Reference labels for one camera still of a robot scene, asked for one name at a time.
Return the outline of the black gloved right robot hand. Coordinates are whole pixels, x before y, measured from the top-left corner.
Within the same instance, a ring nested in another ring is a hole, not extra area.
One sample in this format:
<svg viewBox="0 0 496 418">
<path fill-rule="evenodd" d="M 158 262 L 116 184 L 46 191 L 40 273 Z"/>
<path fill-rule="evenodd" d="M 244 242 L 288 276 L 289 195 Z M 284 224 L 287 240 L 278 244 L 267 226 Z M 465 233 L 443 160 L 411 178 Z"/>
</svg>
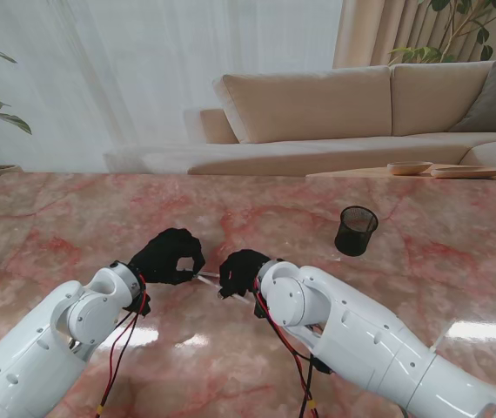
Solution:
<svg viewBox="0 0 496 418">
<path fill-rule="evenodd" d="M 256 289 L 255 280 L 261 267 L 271 259 L 251 249 L 231 253 L 219 267 L 219 294 L 222 299 L 234 294 L 244 297 Z"/>
</svg>

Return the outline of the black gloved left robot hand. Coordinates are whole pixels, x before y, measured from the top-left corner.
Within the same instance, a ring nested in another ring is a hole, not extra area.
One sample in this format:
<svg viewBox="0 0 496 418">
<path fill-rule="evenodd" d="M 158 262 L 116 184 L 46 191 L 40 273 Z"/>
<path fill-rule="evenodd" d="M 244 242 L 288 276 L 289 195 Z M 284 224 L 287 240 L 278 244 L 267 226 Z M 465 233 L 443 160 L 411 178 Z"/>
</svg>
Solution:
<svg viewBox="0 0 496 418">
<path fill-rule="evenodd" d="M 191 270 L 177 270 L 180 259 L 193 261 Z M 146 283 L 179 285 L 190 281 L 205 265 L 201 242 L 185 228 L 168 228 L 159 233 L 126 264 Z"/>
</svg>

